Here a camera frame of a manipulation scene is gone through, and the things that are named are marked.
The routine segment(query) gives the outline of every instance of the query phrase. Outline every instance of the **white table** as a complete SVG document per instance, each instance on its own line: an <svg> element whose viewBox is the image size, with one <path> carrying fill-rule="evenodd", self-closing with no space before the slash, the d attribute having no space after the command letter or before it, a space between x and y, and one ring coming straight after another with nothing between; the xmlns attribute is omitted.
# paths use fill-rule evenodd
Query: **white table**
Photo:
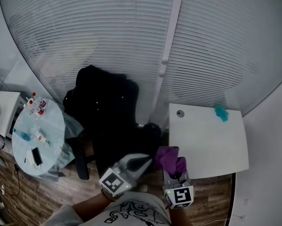
<svg viewBox="0 0 282 226"><path fill-rule="evenodd" d="M189 178L209 178L249 168L248 147L240 111L227 110L228 121L214 108L169 105L169 145L186 158Z"/></svg>
<svg viewBox="0 0 282 226"><path fill-rule="evenodd" d="M9 132L16 110L25 103L19 92L0 91L0 135L12 137Z"/></svg>
<svg viewBox="0 0 282 226"><path fill-rule="evenodd" d="M39 119L23 110L18 116L14 128L30 133L32 136L35 130L41 129L47 140L49 140L49 146L38 141L36 137L28 142L20 138L16 133L12 134L14 158L18 166L32 176L44 175L52 168L59 170L59 167L66 166L74 159L72 149L68 144L64 143L66 129L64 114L55 102L49 99L45 99L45 101L47 102L47 108ZM26 158L27 151L36 147L39 149L42 164L31 166Z"/></svg>

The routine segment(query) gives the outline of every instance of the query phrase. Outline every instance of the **wooden floor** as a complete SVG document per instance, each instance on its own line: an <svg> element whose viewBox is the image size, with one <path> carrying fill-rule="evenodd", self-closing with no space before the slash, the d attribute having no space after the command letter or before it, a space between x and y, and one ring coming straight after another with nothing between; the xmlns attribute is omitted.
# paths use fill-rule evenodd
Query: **wooden floor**
<svg viewBox="0 0 282 226"><path fill-rule="evenodd" d="M15 162L14 158L6 153L0 155ZM13 205L23 214L39 223L44 222L63 204L75 204L100 193L99 177L95 163L89 164L90 179L80 180L74 165L67 166L61 171L65 177L58 182L49 182L33 178L21 170L19 180L21 192L18 196L10 196L18 192L17 177L14 175L14 165L7 162L8 168L0 166L0 179L4 181L6 196ZM161 172L146 175L142 181L148 185L148 191L162 198ZM193 226L199 226L213 220L227 217L232 189L232 175L192 180L195 196L194 203L186 209ZM5 203L1 210L2 216L8 223L15 225L35 225L10 204L9 200L0 194L0 200ZM214 222L209 226L223 226L225 221Z"/></svg>

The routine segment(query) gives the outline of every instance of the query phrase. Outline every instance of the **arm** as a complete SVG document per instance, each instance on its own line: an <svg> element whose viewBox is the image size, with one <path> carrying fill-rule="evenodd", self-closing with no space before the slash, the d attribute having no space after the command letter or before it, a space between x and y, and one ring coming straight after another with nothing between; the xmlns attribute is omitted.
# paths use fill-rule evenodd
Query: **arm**
<svg viewBox="0 0 282 226"><path fill-rule="evenodd" d="M192 226L184 209L169 209L172 226Z"/></svg>
<svg viewBox="0 0 282 226"><path fill-rule="evenodd" d="M87 222L101 213L111 202L103 193L100 193L95 197L73 205L73 209L83 222Z"/></svg>

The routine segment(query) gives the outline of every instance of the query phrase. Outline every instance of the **white t-shirt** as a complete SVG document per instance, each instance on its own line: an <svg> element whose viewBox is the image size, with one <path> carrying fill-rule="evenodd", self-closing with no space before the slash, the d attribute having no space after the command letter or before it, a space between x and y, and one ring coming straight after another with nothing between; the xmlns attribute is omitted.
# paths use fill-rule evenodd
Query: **white t-shirt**
<svg viewBox="0 0 282 226"><path fill-rule="evenodd" d="M72 206L64 205L44 226L170 226L162 201L148 193L126 192L119 200L88 222L83 222Z"/></svg>

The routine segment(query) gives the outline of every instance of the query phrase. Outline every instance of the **window blind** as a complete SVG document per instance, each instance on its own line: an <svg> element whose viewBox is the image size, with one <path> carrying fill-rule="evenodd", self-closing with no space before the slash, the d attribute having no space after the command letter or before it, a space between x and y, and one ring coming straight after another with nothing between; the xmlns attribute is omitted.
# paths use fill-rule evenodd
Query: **window blind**
<svg viewBox="0 0 282 226"><path fill-rule="evenodd" d="M138 83L136 118L147 123L172 0L0 2L20 51L55 99L92 64Z"/></svg>
<svg viewBox="0 0 282 226"><path fill-rule="evenodd" d="M282 0L182 0L152 121L169 103L247 113L282 81Z"/></svg>

